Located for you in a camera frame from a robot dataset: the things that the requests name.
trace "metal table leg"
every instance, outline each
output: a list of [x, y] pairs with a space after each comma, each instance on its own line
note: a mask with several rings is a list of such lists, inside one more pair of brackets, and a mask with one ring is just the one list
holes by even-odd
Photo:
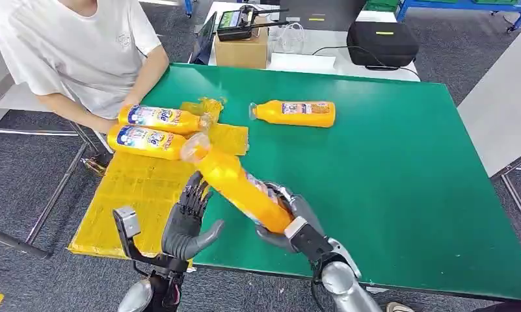
[[18, 240], [13, 236], [7, 235], [6, 233], [3, 233], [0, 231], [0, 242], [3, 244], [6, 244], [7, 246], [13, 247], [17, 250], [20, 250], [22, 252], [33, 254], [40, 259], [46, 259], [51, 256], [49, 252], [45, 252], [39, 248], [34, 247], [31, 244], [27, 244], [26, 242], [23, 242], [22, 240]]
[[38, 217], [38, 220], [36, 221], [36, 224], [34, 225], [33, 229], [31, 230], [29, 236], [27, 237], [27, 244], [32, 244], [36, 240], [36, 236], [38, 235], [38, 232], [42, 229], [44, 226], [44, 222], [49, 217], [49, 214], [51, 213], [51, 210], [55, 203], [57, 203], [57, 200], [59, 199], [59, 196], [61, 195], [61, 192], [65, 188], [65, 185], [67, 185], [67, 182], [69, 181], [70, 176], [76, 169], [76, 165], [80, 161], [80, 158], [82, 158], [82, 154], [84, 154], [84, 151], [86, 151], [86, 147], [88, 146], [88, 143], [84, 142], [80, 146], [80, 149], [78, 149], [78, 152], [76, 153], [75, 157], [72, 159], [71, 164], [69, 165], [69, 168], [67, 171], [65, 171], [65, 174], [63, 175], [63, 178], [57, 185], [57, 188], [55, 189], [55, 192], [53, 192], [53, 195], [50, 197], [50, 199], [47, 201], [46, 206], [44, 207], [44, 210]]
[[521, 198], [517, 193], [515, 186], [511, 183], [511, 180], [509, 179], [509, 176], [507, 176], [507, 174], [502, 174], [501, 180], [505, 184], [505, 187], [507, 188], [507, 191], [509, 192], [511, 197], [513, 197], [513, 201], [515, 202], [515, 205], [517, 206], [517, 209], [521, 214]]
[[47, 201], [47, 204], [44, 207], [44, 210], [38, 217], [38, 220], [36, 221], [36, 224], [34, 225], [31, 232], [29, 233], [29, 236], [27, 237], [26, 241], [23, 242], [22, 240], [19, 240], [13, 236], [7, 235], [6, 233], [3, 233], [2, 231], [0, 231], [0, 242], [2, 242], [3, 244], [6, 244], [8, 246], [11, 246], [21, 252], [36, 255], [41, 259], [45, 259], [45, 258], [49, 257], [51, 254], [33, 246], [33, 242], [36, 240], [38, 233], [43, 228], [44, 223], [46, 222], [47, 218], [49, 217], [49, 215], [51, 213], [51, 210], [53, 209], [57, 200], [59, 199], [59, 196], [61, 195], [63, 189], [65, 188], [67, 182], [69, 181], [69, 178], [74, 173], [74, 170], [76, 169], [78, 162], [81, 160], [82, 156], [84, 155], [86, 148], [88, 146], [90, 146], [92, 149], [94, 149], [94, 151], [96, 153], [100, 152], [98, 147], [91, 141], [91, 139], [84, 132], [84, 130], [82, 130], [80, 125], [73, 123], [73, 122], [69, 122], [69, 124], [73, 128], [74, 131], [28, 131], [28, 130], [0, 129], [0, 133], [16, 133], [16, 134], [23, 134], [23, 135], [70, 136], [70, 137], [79, 136], [83, 140], [82, 145], [78, 149], [78, 152], [76, 153], [75, 157], [73, 158], [68, 169], [65, 171], [65, 174], [63, 175], [63, 178], [57, 185], [55, 192], [50, 197], [50, 199]]
[[110, 154], [114, 154], [114, 151], [113, 149], [109, 146], [109, 144], [107, 143], [107, 141], [105, 140], [105, 137], [94, 130], [94, 133], [96, 134], [96, 137], [100, 140], [101, 144], [103, 144], [103, 147], [110, 153]]

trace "orange juice bottle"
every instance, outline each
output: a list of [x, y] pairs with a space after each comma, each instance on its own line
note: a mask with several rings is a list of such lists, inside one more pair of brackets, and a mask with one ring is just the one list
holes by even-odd
[[185, 110], [126, 105], [118, 113], [121, 124], [143, 125], [180, 135], [203, 131], [210, 126], [208, 114], [196, 116]]
[[180, 149], [186, 139], [174, 133], [118, 124], [109, 130], [107, 141], [115, 151], [175, 161], [180, 159]]
[[255, 223], [274, 233], [283, 233], [291, 223], [275, 193], [246, 172], [236, 156], [211, 146], [205, 134], [197, 133], [183, 145], [181, 159], [195, 164], [205, 181]]
[[251, 119], [262, 119], [270, 124], [310, 125], [331, 127], [335, 122], [335, 104], [327, 101], [277, 101], [250, 104]]

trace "white table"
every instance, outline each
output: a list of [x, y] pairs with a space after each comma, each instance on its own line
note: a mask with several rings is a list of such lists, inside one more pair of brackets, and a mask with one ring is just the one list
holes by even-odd
[[521, 170], [521, 33], [457, 107], [492, 179], [500, 178], [521, 215], [509, 172]]
[[[215, 1], [212, 3], [210, 10], [207, 14], [207, 18], [205, 19], [208, 21], [208, 19], [214, 14], [214, 12], [217, 13], [217, 19], [221, 18], [222, 13], [225, 11], [232, 11], [232, 10], [239, 10], [239, 8], [242, 6], [242, 3], [229, 3], [229, 2], [220, 2]], [[279, 6], [277, 5], [255, 5], [255, 7], [264, 9], [264, 10], [270, 10], [270, 9], [277, 9]], [[271, 14], [269, 16], [272, 20], [278, 19], [278, 14]], [[391, 12], [375, 12], [375, 11], [361, 11], [361, 13], [358, 15], [357, 21], [380, 21], [380, 22], [387, 22], [387, 23], [395, 23], [396, 18], [393, 13]], [[274, 39], [279, 30], [277, 27], [271, 27], [270, 29], [270, 38], [269, 40], [272, 41], [271, 44], [274, 44], [273, 52], [275, 53], [283, 53], [282, 48], [280, 45], [276, 44], [274, 42]], [[330, 46], [346, 46], [346, 37], [347, 32], [345, 31], [313, 31], [306, 29], [304, 31], [305, 34], [305, 41], [304, 45], [302, 47], [302, 51], [299, 51], [296, 57], [301, 57], [300, 55], [311, 55], [315, 50], [319, 49], [320, 47], [330, 47]], [[383, 78], [383, 79], [394, 79], [394, 80], [406, 80], [406, 81], [419, 81], [419, 78], [407, 71], [407, 70], [395, 70], [395, 71], [375, 71], [375, 70], [368, 70], [364, 66], [359, 66], [351, 62], [350, 55], [348, 53], [348, 49], [341, 48], [341, 49], [325, 49], [322, 50], [316, 55], [326, 55], [326, 56], [333, 56], [336, 57], [333, 72], [337, 75], [348, 75], [348, 76], [357, 76], [357, 77], [369, 77], [369, 78]], [[216, 65], [216, 51], [214, 48], [214, 45], [212, 47], [212, 52], [209, 59], [209, 65]], [[417, 72], [417, 69], [415, 68], [415, 65], [413, 62], [411, 62], [406, 68], [413, 70], [414, 72]], [[270, 60], [268, 60], [267, 69], [270, 70]], [[291, 68], [289, 69], [294, 72], [318, 72], [318, 71], [312, 71], [308, 68]]]

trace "black case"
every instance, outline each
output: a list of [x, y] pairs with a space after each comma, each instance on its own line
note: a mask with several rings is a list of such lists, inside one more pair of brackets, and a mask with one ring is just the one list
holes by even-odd
[[357, 21], [348, 30], [347, 45], [363, 48], [349, 47], [352, 62], [363, 66], [406, 66], [419, 51], [417, 41], [404, 23]]

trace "gray carpet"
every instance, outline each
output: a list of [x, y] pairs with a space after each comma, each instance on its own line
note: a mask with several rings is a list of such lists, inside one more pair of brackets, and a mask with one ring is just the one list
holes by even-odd
[[[209, 2], [200, 0], [191, 19], [181, 8], [144, 8], [170, 59], [185, 62], [193, 27], [202, 23]], [[411, 9], [407, 23], [421, 43], [416, 61], [421, 78], [447, 84], [456, 103], [516, 36], [503, 34], [506, 22], [486, 12]], [[0, 126], [66, 128], [55, 115], [20, 111], [9, 112]], [[76, 138], [0, 135], [0, 229], [26, 237], [79, 145]], [[521, 172], [512, 179], [521, 192]], [[0, 244], [0, 293], [6, 295], [0, 311], [116, 311], [126, 289], [140, 279], [129, 262], [73, 255], [65, 249], [98, 183], [78, 166], [36, 242], [54, 252], [51, 259], [37, 261]], [[503, 184], [497, 181], [495, 187], [521, 241], [521, 217]], [[406, 291], [380, 293], [375, 299], [380, 304], [403, 302], [416, 311], [463, 312], [491, 304]], [[322, 301], [327, 311], [334, 310], [329, 298]], [[306, 281], [200, 268], [186, 275], [180, 311], [317, 310]]]

